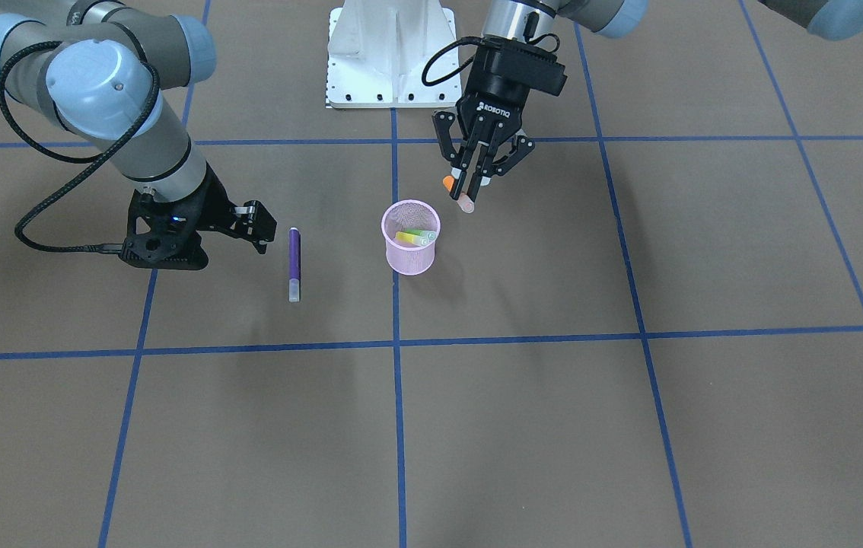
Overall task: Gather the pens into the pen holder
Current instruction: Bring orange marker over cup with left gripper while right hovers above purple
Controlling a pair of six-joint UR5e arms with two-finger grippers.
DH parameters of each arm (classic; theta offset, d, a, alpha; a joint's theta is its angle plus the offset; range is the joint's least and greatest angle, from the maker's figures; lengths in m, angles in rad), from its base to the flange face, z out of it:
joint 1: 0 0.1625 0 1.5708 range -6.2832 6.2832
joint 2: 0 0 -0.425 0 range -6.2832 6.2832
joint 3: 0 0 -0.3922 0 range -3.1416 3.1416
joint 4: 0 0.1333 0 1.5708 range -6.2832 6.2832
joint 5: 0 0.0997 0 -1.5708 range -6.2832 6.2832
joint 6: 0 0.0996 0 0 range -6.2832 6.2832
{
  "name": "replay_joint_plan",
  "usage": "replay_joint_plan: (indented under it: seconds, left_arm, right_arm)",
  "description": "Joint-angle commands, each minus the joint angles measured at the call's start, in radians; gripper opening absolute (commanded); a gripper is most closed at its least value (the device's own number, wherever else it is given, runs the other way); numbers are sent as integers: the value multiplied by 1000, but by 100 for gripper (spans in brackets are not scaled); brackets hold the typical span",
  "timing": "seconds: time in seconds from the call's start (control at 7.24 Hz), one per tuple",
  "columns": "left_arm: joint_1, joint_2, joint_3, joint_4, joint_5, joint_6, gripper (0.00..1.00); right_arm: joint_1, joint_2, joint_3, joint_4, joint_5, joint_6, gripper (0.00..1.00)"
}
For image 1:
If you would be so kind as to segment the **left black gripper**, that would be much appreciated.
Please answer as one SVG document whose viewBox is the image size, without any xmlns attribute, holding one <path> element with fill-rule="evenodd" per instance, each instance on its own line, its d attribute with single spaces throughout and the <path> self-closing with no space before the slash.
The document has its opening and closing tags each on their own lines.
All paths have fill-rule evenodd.
<svg viewBox="0 0 863 548">
<path fill-rule="evenodd" d="M 456 68 L 469 70 L 456 113 L 432 114 L 436 142 L 457 180 L 449 192 L 453 200 L 465 191 L 473 200 L 484 178 L 501 177 L 525 159 L 535 142 L 522 131 L 522 114 L 531 91 L 529 53 L 474 53 Z M 452 125 L 458 123 L 460 146 L 453 143 Z M 487 160 L 487 149 L 508 145 L 501 156 Z"/>
</svg>

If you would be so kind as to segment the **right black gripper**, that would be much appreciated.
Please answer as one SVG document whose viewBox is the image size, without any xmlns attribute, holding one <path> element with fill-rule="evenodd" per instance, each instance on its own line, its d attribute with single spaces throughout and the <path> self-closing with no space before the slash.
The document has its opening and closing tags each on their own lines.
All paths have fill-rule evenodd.
<svg viewBox="0 0 863 548">
<path fill-rule="evenodd" d="M 251 243 L 258 254 L 267 253 L 275 242 L 276 221 L 265 221 L 264 205 L 250 200 L 240 207 L 228 194 L 215 170 L 205 164 L 199 186 L 187 197 L 173 202 L 173 234 L 185 237 L 198 231 L 213 231 Z"/>
</svg>

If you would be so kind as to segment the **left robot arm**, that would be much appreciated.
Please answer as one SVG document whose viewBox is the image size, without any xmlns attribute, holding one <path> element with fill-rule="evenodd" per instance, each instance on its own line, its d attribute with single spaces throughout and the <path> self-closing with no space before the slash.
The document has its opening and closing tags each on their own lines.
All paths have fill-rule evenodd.
<svg viewBox="0 0 863 548">
<path fill-rule="evenodd" d="M 451 173 L 443 180 L 450 197 L 471 212 L 481 187 L 507 176 L 535 149 L 523 132 L 523 111 L 531 91 L 559 96 L 568 80 L 558 62 L 561 40 L 551 30 L 557 18 L 609 40 L 630 35 L 651 13 L 651 3 L 674 7 L 676 1 L 492 1 L 481 36 L 463 36 L 428 58 L 422 83 L 431 87 L 457 77 L 471 66 L 467 89 L 456 107 L 436 111 L 434 125 L 442 157 Z M 712 1 L 739 4 L 748 33 L 761 59 L 765 43 L 752 25 L 749 3 L 784 18 L 821 43 L 857 43 L 863 39 L 863 1 Z M 456 68 L 429 81 L 429 69 L 460 46 L 476 51 Z M 451 127 L 458 124 L 458 147 Z"/>
</svg>

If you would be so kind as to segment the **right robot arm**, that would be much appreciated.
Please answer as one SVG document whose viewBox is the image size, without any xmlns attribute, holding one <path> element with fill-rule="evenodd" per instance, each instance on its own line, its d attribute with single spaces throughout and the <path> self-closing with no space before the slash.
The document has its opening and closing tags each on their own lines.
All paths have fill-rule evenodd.
<svg viewBox="0 0 863 548">
<path fill-rule="evenodd" d="M 0 1 L 0 111 L 32 149 L 83 170 L 14 226 L 45 253 L 117 256 L 138 268 L 198 270 L 202 232 L 265 253 L 276 221 L 256 200 L 234 204 L 164 99 L 209 79 L 215 39 L 191 15 L 153 15 L 122 1 Z M 111 163 L 132 184 L 119 244 L 53 246 L 25 229 Z"/>
</svg>

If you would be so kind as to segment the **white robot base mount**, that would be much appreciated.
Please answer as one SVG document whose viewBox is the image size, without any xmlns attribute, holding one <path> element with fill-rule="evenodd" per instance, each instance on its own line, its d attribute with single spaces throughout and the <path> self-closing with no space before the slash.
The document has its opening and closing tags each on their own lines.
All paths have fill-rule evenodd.
<svg viewBox="0 0 863 548">
<path fill-rule="evenodd" d="M 438 1 L 345 1 L 328 17 L 325 104 L 333 109 L 453 107 L 459 76 L 425 86 L 428 60 L 458 37 Z"/>
</svg>

